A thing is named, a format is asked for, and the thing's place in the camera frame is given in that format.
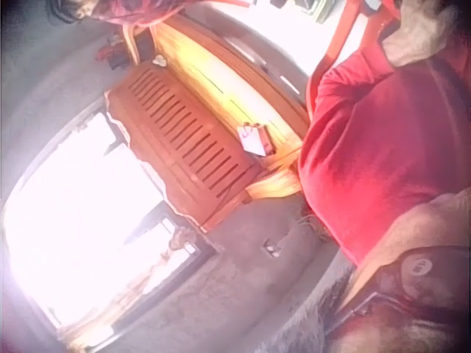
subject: window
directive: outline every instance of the window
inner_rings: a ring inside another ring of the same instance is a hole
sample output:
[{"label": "window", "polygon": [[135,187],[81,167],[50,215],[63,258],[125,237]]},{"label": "window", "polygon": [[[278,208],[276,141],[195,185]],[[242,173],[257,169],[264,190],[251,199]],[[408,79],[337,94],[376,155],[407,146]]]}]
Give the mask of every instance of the window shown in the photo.
[{"label": "window", "polygon": [[[14,275],[56,327],[106,307],[161,260],[178,227],[158,182],[115,131],[101,113],[86,121],[7,206]],[[172,252],[143,294],[197,255],[191,244]]]}]

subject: person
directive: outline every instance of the person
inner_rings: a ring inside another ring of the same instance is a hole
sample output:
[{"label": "person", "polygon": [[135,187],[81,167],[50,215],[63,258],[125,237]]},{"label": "person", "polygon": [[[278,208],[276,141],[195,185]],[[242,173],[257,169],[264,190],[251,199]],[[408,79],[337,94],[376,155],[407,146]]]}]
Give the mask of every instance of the person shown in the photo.
[{"label": "person", "polygon": [[439,0],[400,12],[325,74],[300,155],[306,199],[356,270],[258,352],[471,352],[471,99],[453,66],[469,39]]}]

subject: red sweater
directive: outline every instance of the red sweater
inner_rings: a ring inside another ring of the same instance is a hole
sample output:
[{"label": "red sweater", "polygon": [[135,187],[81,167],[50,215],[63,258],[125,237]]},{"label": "red sweater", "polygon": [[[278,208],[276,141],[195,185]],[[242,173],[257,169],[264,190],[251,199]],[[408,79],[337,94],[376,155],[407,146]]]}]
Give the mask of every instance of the red sweater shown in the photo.
[{"label": "red sweater", "polygon": [[448,64],[394,71],[375,43],[318,87],[301,183],[357,265],[399,215],[471,186],[470,96]]}]

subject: bright window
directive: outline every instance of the bright window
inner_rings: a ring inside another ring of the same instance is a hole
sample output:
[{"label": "bright window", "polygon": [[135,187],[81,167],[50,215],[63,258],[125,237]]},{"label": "bright window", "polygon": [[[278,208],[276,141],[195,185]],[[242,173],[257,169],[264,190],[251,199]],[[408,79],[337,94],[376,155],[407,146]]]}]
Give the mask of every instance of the bright window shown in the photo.
[{"label": "bright window", "polygon": [[[164,218],[127,241],[162,193],[98,114],[71,133],[7,206],[5,230],[18,282],[60,327],[105,307],[160,259],[176,225]],[[195,251],[159,267],[149,292]]]}]

